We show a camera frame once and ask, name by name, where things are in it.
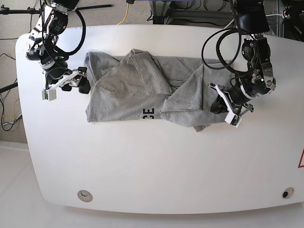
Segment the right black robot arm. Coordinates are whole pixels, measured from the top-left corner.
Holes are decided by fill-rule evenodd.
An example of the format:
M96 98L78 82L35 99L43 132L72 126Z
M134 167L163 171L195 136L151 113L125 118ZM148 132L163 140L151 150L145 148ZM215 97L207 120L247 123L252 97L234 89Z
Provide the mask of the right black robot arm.
M44 71L45 87L42 90L44 100L55 100L56 89L71 91L78 88L81 94L88 94L91 86L87 79L86 67L71 70L67 60L82 47L86 36L86 23L77 9L77 0L41 0L40 16L35 27L31 30L26 47L26 57L38 61ZM77 47L66 52L57 46L59 35L68 24L69 12L73 11L82 23L82 35Z

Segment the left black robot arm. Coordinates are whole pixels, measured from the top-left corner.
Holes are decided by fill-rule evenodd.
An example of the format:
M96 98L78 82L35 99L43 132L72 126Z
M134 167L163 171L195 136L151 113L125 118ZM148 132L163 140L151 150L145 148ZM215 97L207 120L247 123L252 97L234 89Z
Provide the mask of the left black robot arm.
M270 46L264 33L269 31L269 24L262 0L231 0L230 7L236 27L224 28L216 43L217 57L222 64L220 69L227 69L234 74L230 87L210 83L208 86L217 91L218 96L211 106L214 114L226 113L225 122L238 127L246 112L253 112L249 103L259 95L269 94L276 88L273 67L270 61ZM232 62L226 62L220 52L223 39L231 34L238 34L237 53L247 61L247 71L235 70Z

